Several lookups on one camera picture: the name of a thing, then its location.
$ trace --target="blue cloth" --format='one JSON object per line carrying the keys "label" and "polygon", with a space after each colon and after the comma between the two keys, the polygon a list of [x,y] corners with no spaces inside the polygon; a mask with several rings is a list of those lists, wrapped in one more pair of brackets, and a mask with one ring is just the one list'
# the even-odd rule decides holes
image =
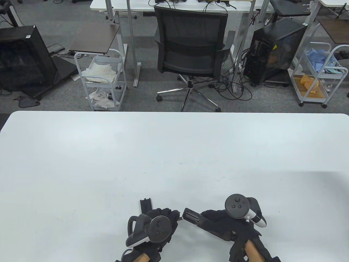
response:
{"label": "blue cloth", "polygon": [[[326,59],[327,59],[327,54],[324,50],[315,50],[312,49],[310,52],[307,54],[310,63],[312,64],[314,70],[316,72],[319,72],[324,65]],[[331,56],[331,58],[328,61],[327,66],[335,66],[337,60],[334,58],[334,56]],[[332,74],[342,74],[342,72],[334,69],[326,69],[323,70],[323,73],[332,73]]]}

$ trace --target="orange cloth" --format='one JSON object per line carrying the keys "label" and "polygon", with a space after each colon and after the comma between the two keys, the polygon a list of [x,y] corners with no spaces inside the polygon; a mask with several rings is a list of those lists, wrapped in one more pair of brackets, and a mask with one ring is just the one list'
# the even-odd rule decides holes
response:
{"label": "orange cloth", "polygon": [[[304,84],[305,88],[308,90],[311,85],[313,84],[315,78],[311,77],[310,75],[304,75],[302,76],[302,78],[300,79],[300,83]],[[310,93],[316,93],[319,92],[320,88],[319,88],[319,80],[316,80],[313,88],[311,89]]]}

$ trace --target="black computer case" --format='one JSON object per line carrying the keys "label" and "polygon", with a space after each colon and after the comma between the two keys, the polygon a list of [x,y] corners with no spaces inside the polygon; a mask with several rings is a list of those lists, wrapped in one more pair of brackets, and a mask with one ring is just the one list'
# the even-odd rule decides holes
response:
{"label": "black computer case", "polygon": [[256,30],[247,53],[244,75],[259,85],[287,70],[306,27],[294,19],[284,18]]}
{"label": "black computer case", "polygon": [[0,84],[6,90],[52,85],[57,68],[36,26],[0,30]]}

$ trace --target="gray carpet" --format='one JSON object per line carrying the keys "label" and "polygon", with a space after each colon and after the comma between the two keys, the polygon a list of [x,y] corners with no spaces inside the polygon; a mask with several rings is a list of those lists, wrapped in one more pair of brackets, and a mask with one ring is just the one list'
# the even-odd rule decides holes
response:
{"label": "gray carpet", "polygon": [[[24,0],[23,4],[18,4],[13,0],[15,8],[25,25],[35,24],[47,46],[59,43],[64,47],[70,47],[73,43],[75,31],[86,21],[105,22],[105,15],[96,11],[91,11],[89,5],[91,1],[83,1],[77,4],[70,0],[64,0],[61,4],[54,4],[52,0],[44,2],[42,0]],[[321,15],[331,17],[323,9]],[[240,14],[229,16],[227,30],[237,30],[240,21]],[[154,17],[142,17],[138,14],[138,19],[133,20],[136,55],[137,60],[141,61],[143,66],[139,80],[139,87],[133,88],[133,69],[132,54],[127,56],[126,76],[128,80],[128,92],[123,101],[122,111],[179,111],[183,103],[185,93],[175,93],[164,95],[162,102],[157,102],[156,92],[166,89],[172,89],[183,86],[183,83],[177,81],[177,76],[172,73],[161,74],[157,71],[157,45],[153,41],[153,35],[156,29],[156,19]],[[121,26],[124,34],[124,42],[129,43],[128,19],[121,19]],[[258,26],[251,26],[246,41],[245,48],[249,47],[253,31]],[[320,28],[315,35],[316,41],[330,42],[325,31]],[[116,39],[112,47],[117,48]],[[82,58],[83,66],[87,66],[91,58]],[[311,112],[311,113],[345,113],[349,114],[349,92],[348,78],[334,94],[328,104],[327,109],[321,108],[320,104],[305,104],[304,107],[298,106],[298,99],[293,87],[268,88],[265,86],[250,88],[253,98],[249,101],[229,101],[208,87],[201,89],[201,92],[215,101],[221,107],[223,112]],[[21,95],[16,92],[11,96],[0,97],[0,113],[12,113],[22,110],[18,107],[18,101],[13,99]],[[47,94],[40,101],[41,105],[27,108],[24,110],[73,110],[84,111],[91,110],[86,95],[82,88],[80,80],[71,79],[59,84],[54,90]],[[245,92],[242,98],[249,97]],[[188,101],[186,111],[210,112],[214,108],[192,94]]]}

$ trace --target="black glove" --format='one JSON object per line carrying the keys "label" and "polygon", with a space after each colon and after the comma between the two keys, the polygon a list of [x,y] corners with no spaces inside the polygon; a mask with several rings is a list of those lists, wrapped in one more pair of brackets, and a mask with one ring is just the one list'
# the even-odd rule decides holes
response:
{"label": "black glove", "polygon": [[131,253],[123,256],[121,262],[133,262],[137,257],[142,255],[143,253],[145,253],[150,258],[150,262],[159,262],[161,259],[160,252],[162,251],[163,247],[171,241],[171,237],[178,226],[177,221],[179,219],[179,212],[177,210],[171,211],[171,209],[168,208],[157,208],[148,211],[146,215],[149,216],[151,219],[157,216],[167,217],[172,224],[172,231],[169,237],[161,243],[144,242],[138,246],[135,246]]}
{"label": "black glove", "polygon": [[246,243],[247,240],[261,235],[246,219],[232,218],[225,210],[207,210],[202,212],[201,215],[213,222],[203,223],[201,226],[203,230],[216,232],[219,235],[229,233],[231,240],[239,238]]}
{"label": "black glove", "polygon": [[203,223],[202,229],[209,232],[216,232],[219,235],[225,235],[228,232],[231,234],[231,240],[235,243],[230,249],[230,262],[245,261],[243,257],[245,253],[245,244],[251,240],[258,252],[265,258],[266,261],[271,260],[268,250],[260,241],[261,234],[253,228],[253,225],[246,219],[235,219],[228,215],[225,210],[207,210],[201,213],[202,216],[208,218],[213,223]]}

